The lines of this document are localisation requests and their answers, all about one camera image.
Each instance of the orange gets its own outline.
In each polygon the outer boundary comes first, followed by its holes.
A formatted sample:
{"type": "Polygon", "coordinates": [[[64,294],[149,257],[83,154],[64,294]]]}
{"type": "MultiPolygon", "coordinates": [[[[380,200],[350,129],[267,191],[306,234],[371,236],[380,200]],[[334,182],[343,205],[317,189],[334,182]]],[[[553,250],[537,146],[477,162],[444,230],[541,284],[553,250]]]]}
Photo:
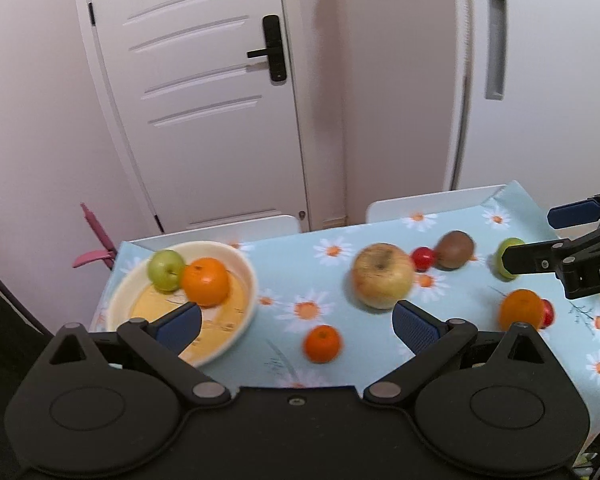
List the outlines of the orange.
{"type": "Polygon", "coordinates": [[[229,296],[229,272],[215,258],[200,258],[184,268],[180,286],[189,301],[216,306],[229,296]]]}
{"type": "Polygon", "coordinates": [[[302,349],[309,361],[323,364],[334,359],[342,348],[342,338],[333,326],[320,325],[304,338],[302,349]]]}
{"type": "Polygon", "coordinates": [[[526,290],[526,288],[519,288],[502,300],[500,315],[498,316],[500,329],[506,332],[511,323],[516,321],[529,323],[536,330],[542,326],[544,305],[540,296],[531,290],[526,290]]]}

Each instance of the green apple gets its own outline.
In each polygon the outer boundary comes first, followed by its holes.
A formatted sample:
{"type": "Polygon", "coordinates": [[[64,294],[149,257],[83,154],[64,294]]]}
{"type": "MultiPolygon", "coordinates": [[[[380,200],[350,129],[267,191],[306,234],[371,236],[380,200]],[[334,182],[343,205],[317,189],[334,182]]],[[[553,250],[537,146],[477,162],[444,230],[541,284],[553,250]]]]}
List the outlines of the green apple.
{"type": "Polygon", "coordinates": [[[187,266],[176,251],[163,249],[152,256],[146,271],[149,280],[160,292],[173,292],[180,288],[180,277],[187,266]]]}
{"type": "Polygon", "coordinates": [[[507,278],[508,280],[513,280],[518,275],[517,274],[511,274],[507,269],[504,268],[504,264],[502,263],[502,255],[504,254],[504,251],[508,247],[511,247],[511,246],[514,246],[514,245],[524,245],[524,242],[520,238],[507,238],[506,240],[503,240],[500,243],[500,245],[498,246],[498,250],[496,251],[496,254],[495,254],[496,268],[498,269],[498,272],[504,278],[507,278]]]}

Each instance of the tablecloth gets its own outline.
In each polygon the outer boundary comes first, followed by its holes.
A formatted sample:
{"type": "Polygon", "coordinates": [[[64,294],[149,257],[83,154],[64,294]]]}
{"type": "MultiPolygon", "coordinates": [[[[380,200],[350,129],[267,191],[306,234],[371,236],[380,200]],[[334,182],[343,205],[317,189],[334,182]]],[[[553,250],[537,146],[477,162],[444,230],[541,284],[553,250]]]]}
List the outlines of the tablecloth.
{"type": "MultiPolygon", "coordinates": [[[[418,274],[408,300],[440,319],[462,317],[481,330],[497,330],[504,294],[529,288],[552,302],[555,322],[541,335],[576,384],[600,431],[600,296],[565,299],[553,274],[520,276],[504,282],[490,260],[504,238],[527,243],[556,238],[543,212],[517,183],[480,205],[439,214],[415,212],[375,224],[270,238],[240,245],[260,283],[257,313],[248,330],[225,354],[201,370],[233,392],[240,386],[337,386],[359,392],[413,357],[395,336],[390,311],[365,307],[352,295],[349,269],[356,253],[375,242],[395,244],[411,253],[435,247],[451,230],[467,232],[475,254],[461,269],[431,269],[418,274]],[[312,364],[301,346],[318,324],[336,327],[344,340],[328,364],[312,364]]],[[[151,251],[123,243],[98,306],[97,330],[104,330],[109,298],[133,267],[151,251]]]]}

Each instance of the black cable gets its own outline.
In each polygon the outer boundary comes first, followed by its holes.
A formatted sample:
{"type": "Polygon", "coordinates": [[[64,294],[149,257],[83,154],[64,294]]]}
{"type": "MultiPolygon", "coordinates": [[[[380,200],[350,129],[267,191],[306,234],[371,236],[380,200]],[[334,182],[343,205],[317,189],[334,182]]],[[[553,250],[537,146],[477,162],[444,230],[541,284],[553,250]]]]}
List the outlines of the black cable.
{"type": "Polygon", "coordinates": [[[20,313],[20,315],[26,319],[27,321],[29,321],[29,323],[31,323],[31,325],[33,326],[33,328],[35,328],[36,330],[38,330],[38,332],[42,333],[43,335],[48,336],[49,338],[52,338],[54,335],[49,332],[49,330],[42,324],[40,323],[35,316],[33,316],[32,313],[30,313],[23,304],[21,304],[18,301],[18,298],[16,298],[11,291],[7,288],[7,286],[0,280],[0,293],[7,298],[7,301],[9,301],[9,303],[11,303],[11,305],[13,305],[13,307],[20,313]]]}

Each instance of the white chair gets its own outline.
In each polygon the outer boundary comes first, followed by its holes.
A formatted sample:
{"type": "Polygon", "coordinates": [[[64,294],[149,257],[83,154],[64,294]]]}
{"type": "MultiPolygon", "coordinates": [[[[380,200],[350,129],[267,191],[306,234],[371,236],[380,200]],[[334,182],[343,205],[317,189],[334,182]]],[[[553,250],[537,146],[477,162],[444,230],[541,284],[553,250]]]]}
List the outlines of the white chair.
{"type": "Polygon", "coordinates": [[[223,244],[238,246],[245,242],[256,242],[266,238],[294,235],[299,232],[300,224],[294,216],[277,215],[257,218],[255,220],[232,222],[231,224],[201,227],[168,235],[141,238],[133,240],[132,243],[151,251],[158,251],[175,244],[197,240],[222,242],[223,244]]]}
{"type": "Polygon", "coordinates": [[[432,214],[453,211],[477,205],[494,193],[501,190],[502,186],[474,187],[471,189],[458,189],[443,191],[426,195],[405,196],[373,202],[366,210],[366,223],[385,222],[397,220],[413,214],[432,214]]]}

